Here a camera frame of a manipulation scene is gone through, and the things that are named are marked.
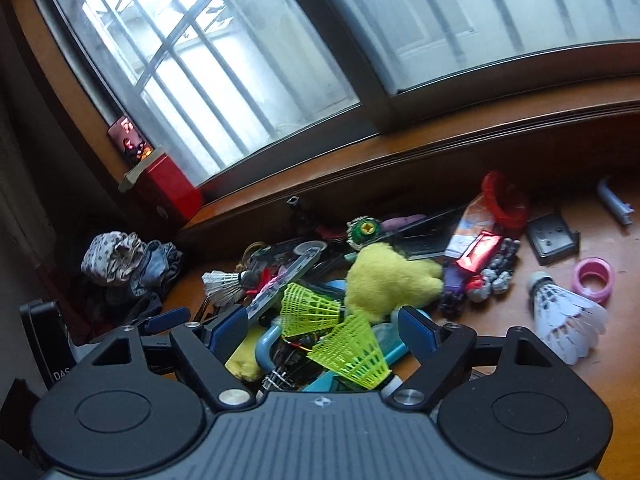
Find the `black clip stand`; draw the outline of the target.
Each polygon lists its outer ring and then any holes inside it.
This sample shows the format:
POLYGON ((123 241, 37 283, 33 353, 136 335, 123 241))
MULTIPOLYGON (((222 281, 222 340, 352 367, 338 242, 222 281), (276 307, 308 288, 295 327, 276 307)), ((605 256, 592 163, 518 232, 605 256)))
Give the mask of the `black clip stand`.
POLYGON ((302 199, 293 195, 286 200, 286 206, 290 212, 288 225, 296 237, 304 237, 309 232, 309 219, 306 214, 302 199))

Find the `purple sweet potato toy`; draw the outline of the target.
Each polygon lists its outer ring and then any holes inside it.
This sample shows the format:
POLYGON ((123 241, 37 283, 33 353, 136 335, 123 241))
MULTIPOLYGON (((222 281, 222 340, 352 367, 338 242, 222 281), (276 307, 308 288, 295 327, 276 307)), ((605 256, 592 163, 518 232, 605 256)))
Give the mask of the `purple sweet potato toy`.
POLYGON ((394 217, 381 222, 381 229, 384 232, 397 232, 413 223, 425 220, 424 214, 412 214, 407 217, 394 217))

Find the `grey plastic tube piece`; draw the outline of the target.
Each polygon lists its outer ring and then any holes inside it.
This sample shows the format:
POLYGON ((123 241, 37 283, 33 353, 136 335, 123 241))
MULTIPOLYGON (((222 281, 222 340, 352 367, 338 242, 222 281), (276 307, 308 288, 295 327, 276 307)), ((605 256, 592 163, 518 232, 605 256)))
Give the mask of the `grey plastic tube piece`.
POLYGON ((602 204, 622 226, 632 225, 631 215, 634 213, 634 208, 631 207, 631 204, 624 203, 608 187, 607 178, 599 181, 597 192, 602 204))

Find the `black white figure toy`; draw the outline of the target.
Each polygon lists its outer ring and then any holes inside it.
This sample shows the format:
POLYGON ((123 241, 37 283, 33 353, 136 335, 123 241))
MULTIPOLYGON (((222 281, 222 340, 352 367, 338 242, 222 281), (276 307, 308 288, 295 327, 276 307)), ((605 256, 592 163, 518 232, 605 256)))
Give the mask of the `black white figure toy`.
POLYGON ((503 238, 500 246, 476 272, 463 269, 456 262, 442 271, 444 289, 438 310, 453 321, 460 318, 466 304, 482 304, 491 296, 504 295, 510 288, 521 242, 503 238))

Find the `orange white snack packet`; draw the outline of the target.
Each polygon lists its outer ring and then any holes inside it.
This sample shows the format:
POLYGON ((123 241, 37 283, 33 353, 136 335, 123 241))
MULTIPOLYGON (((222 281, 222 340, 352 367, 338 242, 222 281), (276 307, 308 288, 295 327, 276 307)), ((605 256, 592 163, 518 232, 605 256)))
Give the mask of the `orange white snack packet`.
POLYGON ((477 195, 466 206, 445 249, 445 256, 450 259, 460 258, 481 232, 491 232, 494 226, 495 218, 487 206, 484 195, 477 195))

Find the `yellow nylon shuttlecock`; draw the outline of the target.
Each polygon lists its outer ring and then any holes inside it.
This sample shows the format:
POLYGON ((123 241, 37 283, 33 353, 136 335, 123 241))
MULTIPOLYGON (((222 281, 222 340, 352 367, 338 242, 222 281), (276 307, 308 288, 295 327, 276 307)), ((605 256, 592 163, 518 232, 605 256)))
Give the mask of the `yellow nylon shuttlecock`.
POLYGON ((347 315, 308 352, 308 359, 368 391, 391 396, 402 380, 388 366, 372 327, 361 312, 347 315))
POLYGON ((321 296, 302 285, 286 286, 281 307, 281 330, 286 338, 329 330, 341 321, 339 301, 321 296))

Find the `red plastic disc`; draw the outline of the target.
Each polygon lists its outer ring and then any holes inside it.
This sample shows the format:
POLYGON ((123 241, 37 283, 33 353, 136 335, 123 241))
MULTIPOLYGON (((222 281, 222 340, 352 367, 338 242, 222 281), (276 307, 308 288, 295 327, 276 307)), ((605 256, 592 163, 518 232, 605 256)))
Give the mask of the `red plastic disc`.
POLYGON ((514 236, 524 232, 529 218, 528 200, 504 174, 488 172, 482 182, 482 195, 500 229, 514 236))

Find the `red box on sill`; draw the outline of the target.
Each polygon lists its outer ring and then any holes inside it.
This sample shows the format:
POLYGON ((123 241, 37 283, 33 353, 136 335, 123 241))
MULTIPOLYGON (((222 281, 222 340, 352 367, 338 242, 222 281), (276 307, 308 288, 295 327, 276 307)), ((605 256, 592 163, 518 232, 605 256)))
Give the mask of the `red box on sill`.
POLYGON ((118 190, 133 192, 177 228, 185 226, 203 206, 201 191, 161 146, 124 175, 118 190))

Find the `glowing phone screen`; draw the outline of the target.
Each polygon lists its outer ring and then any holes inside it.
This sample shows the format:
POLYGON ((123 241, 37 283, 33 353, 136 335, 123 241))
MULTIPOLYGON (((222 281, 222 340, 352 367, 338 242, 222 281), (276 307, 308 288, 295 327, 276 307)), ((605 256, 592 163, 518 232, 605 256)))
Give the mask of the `glowing phone screen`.
POLYGON ((126 115, 115 120, 107 130, 107 136, 130 167, 151 155, 153 148, 142 136, 134 122, 126 115))

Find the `green yellow spinning top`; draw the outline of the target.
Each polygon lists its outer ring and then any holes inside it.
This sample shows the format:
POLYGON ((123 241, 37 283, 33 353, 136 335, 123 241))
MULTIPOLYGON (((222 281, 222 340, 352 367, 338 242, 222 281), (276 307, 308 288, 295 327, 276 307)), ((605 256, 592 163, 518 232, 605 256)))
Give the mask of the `green yellow spinning top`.
POLYGON ((369 216, 358 217, 347 223, 347 244, 356 252, 373 243, 382 233, 382 224, 369 216))

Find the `pink tape roll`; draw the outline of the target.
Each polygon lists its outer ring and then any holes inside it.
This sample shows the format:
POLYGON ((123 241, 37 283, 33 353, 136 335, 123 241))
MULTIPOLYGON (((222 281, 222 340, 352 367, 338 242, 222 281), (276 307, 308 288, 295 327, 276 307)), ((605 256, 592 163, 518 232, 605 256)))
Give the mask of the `pink tape roll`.
POLYGON ((615 283, 613 267, 604 259, 590 257, 579 260, 572 274, 572 291, 597 304, 606 304, 615 283))

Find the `red shiny candy wrapper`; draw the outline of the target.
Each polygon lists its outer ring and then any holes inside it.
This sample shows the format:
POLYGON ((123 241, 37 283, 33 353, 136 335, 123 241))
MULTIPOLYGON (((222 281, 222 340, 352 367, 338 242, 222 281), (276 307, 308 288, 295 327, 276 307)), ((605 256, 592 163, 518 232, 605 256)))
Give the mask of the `red shiny candy wrapper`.
POLYGON ((457 267, 467 274, 479 274, 498 252, 502 241, 503 237, 499 234, 489 231, 480 232, 461 257, 457 258, 457 267))

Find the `folded clothes pile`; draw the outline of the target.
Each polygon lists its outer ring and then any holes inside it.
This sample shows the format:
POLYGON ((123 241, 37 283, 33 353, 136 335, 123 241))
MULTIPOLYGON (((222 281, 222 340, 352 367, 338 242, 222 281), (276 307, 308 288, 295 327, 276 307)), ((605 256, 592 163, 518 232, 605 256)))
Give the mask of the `folded clothes pile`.
POLYGON ((136 233, 97 235, 80 272, 92 281, 100 319, 134 324, 157 315, 181 270, 182 252, 171 243, 145 242, 136 233))

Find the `worn white feather shuttlecock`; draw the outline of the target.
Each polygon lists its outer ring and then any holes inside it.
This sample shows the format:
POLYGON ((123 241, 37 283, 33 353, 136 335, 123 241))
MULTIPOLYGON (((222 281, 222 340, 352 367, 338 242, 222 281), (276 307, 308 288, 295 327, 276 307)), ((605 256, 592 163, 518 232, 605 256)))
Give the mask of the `worn white feather shuttlecock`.
POLYGON ((225 307, 242 299, 259 284, 255 271, 212 271, 202 275, 205 298, 216 307, 225 307))

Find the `black square bracket plate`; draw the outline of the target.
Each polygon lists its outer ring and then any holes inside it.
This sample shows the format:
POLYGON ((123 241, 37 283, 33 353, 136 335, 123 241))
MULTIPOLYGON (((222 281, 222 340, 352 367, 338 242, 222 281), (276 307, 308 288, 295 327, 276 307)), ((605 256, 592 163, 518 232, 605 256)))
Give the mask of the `black square bracket plate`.
POLYGON ((568 227, 559 211, 529 220, 525 233, 541 266, 579 254, 580 233, 568 227))

